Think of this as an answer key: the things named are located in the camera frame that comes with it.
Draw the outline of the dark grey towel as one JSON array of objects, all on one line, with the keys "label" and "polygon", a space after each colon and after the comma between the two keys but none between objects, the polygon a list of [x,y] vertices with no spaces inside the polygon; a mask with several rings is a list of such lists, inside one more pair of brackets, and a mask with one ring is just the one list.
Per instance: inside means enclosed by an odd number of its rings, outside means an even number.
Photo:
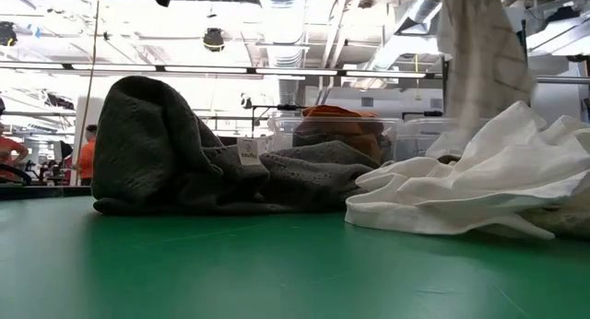
[{"label": "dark grey towel", "polygon": [[98,122],[94,207],[104,215],[278,213],[260,190],[261,165],[244,166],[195,116],[183,96],[148,77],[110,88]]},{"label": "dark grey towel", "polygon": [[355,180],[379,166],[341,141],[262,154],[234,145],[206,155],[221,174],[207,181],[194,205],[220,215],[340,211],[360,192]]}]

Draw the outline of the rust orange towel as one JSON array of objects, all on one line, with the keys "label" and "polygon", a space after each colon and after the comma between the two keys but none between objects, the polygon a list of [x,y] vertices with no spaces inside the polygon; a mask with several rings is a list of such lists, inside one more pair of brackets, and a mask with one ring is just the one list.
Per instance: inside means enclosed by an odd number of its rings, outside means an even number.
[{"label": "rust orange towel", "polygon": [[310,146],[328,141],[341,141],[381,162],[380,148],[384,125],[370,112],[354,112],[337,106],[316,105],[302,112],[303,119],[294,129],[292,145]]}]

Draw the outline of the plain white towel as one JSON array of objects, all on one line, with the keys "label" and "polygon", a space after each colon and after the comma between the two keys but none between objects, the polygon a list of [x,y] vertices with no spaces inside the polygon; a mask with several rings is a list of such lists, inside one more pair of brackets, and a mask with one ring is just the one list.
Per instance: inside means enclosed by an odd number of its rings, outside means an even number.
[{"label": "plain white towel", "polygon": [[570,197],[590,173],[590,124],[563,115],[546,122],[516,102],[484,124],[460,158],[415,157],[361,175],[346,222],[431,235],[485,230],[555,236],[519,213]]}]

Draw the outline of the cream towel with grid lines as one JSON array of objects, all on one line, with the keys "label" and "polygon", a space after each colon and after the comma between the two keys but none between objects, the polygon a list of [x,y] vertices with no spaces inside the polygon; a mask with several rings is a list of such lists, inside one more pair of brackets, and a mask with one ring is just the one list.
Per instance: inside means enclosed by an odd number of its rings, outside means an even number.
[{"label": "cream towel with grid lines", "polygon": [[457,121],[458,139],[515,102],[530,102],[536,83],[502,0],[442,0],[437,42],[451,58],[445,113]]}]

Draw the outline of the clear plastic bin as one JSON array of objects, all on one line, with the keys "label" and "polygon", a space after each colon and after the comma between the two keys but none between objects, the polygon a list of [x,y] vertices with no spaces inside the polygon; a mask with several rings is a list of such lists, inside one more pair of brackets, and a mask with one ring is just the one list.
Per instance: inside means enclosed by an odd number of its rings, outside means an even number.
[{"label": "clear plastic bin", "polygon": [[[301,123],[303,117],[275,117],[268,121],[268,127],[273,131],[273,149],[282,150],[287,148],[293,148],[292,135],[294,129]],[[375,118],[375,121],[379,121],[383,124],[384,130],[382,131],[382,139],[380,140],[380,148],[383,152],[383,159],[381,162],[384,163],[389,160],[395,160],[395,144],[397,140],[398,130],[403,122],[396,118]]]},{"label": "clear plastic bin", "polygon": [[398,131],[395,160],[443,156],[460,158],[469,139],[457,139],[458,122],[453,118],[417,118],[405,122]]}]

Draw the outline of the long ceiling light strip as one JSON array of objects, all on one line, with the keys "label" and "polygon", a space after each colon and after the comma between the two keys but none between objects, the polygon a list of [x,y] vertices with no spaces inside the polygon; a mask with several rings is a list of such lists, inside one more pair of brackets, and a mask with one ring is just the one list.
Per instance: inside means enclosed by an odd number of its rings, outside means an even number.
[{"label": "long ceiling light strip", "polygon": [[170,74],[213,74],[213,75],[270,75],[295,77],[374,77],[374,78],[415,78],[435,79],[435,73],[403,71],[368,71],[348,69],[314,68],[257,68],[243,66],[195,66],[195,65],[92,65],[0,62],[0,69],[12,70],[58,70],[58,71],[99,71],[108,73],[170,73]]}]

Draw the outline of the green table mat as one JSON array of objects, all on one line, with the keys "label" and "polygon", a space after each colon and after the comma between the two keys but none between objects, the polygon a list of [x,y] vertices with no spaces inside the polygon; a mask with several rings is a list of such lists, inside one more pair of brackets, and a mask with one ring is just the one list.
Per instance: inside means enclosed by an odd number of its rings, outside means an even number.
[{"label": "green table mat", "polygon": [[590,319],[590,244],[11,201],[0,319]]}]

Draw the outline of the black ceiling device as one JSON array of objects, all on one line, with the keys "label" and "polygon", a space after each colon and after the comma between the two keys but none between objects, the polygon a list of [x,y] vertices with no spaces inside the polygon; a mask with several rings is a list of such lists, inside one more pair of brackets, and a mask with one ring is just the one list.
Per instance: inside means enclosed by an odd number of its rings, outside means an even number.
[{"label": "black ceiling device", "polygon": [[222,30],[219,28],[208,28],[203,37],[202,43],[212,53],[219,53],[225,48],[225,41],[222,37]]},{"label": "black ceiling device", "polygon": [[18,42],[17,34],[14,31],[14,23],[0,21],[0,46],[11,47]]}]

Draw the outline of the person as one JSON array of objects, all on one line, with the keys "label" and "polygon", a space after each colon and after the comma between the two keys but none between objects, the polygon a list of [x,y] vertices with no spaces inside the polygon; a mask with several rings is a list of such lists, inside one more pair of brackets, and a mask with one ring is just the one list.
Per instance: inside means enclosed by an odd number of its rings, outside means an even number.
[{"label": "person", "polygon": [[15,167],[29,155],[29,150],[3,133],[4,125],[0,123],[0,165]]},{"label": "person", "polygon": [[86,127],[87,142],[80,149],[80,156],[77,160],[77,171],[80,178],[80,184],[90,186],[93,178],[93,159],[96,144],[96,135],[98,126],[89,124]]}]

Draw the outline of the silver air duct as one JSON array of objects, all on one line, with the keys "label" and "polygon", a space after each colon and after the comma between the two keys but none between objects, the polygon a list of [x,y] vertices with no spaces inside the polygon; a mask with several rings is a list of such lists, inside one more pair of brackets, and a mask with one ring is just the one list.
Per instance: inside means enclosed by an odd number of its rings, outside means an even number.
[{"label": "silver air duct", "polygon": [[263,9],[265,42],[273,68],[300,68],[303,64],[304,14],[306,0],[259,0]]}]

